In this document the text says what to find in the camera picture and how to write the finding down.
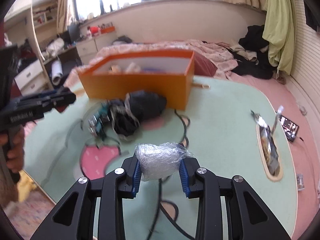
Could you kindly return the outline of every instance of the green curtain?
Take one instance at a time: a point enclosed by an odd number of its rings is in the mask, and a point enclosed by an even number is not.
[[[269,62],[290,75],[294,53],[294,26],[290,0],[266,0],[263,38],[270,42]]]

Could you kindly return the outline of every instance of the smartphone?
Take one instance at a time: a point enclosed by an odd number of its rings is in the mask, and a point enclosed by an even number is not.
[[[293,142],[297,136],[297,132],[299,130],[299,126],[296,125],[294,122],[289,120],[288,118],[281,115],[279,117],[280,123],[284,130],[285,136],[287,137],[288,141]]]

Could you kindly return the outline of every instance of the white drawer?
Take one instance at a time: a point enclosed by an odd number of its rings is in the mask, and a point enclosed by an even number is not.
[[[39,60],[30,64],[27,68],[21,71],[14,79],[20,90],[22,90],[31,80],[43,71]]]
[[[36,76],[26,87],[21,90],[21,94],[28,95],[37,92],[40,88],[42,88],[47,83],[44,75],[41,73]]]
[[[90,41],[80,42],[76,46],[80,57],[88,54],[97,53],[97,47],[96,43],[94,42],[94,39]]]
[[[89,61],[92,60],[95,57],[95,53],[93,54],[89,54],[89,55],[85,55],[85,56],[81,56],[81,61],[83,63],[83,65],[89,65]]]
[[[111,46],[113,41],[118,38],[116,32],[102,34],[95,38],[97,50],[100,51],[103,47]]]

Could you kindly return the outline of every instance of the box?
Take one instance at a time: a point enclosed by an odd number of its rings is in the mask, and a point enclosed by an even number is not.
[[[108,73],[112,65],[124,71],[136,63],[139,73]],[[194,52],[165,49],[111,55],[79,74],[89,98],[125,99],[130,92],[145,90],[167,98],[167,107],[185,110],[194,76]]]

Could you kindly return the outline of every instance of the red pillow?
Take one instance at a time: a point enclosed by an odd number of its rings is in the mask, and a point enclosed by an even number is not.
[[[213,77],[217,69],[209,59],[195,52],[195,75]]]

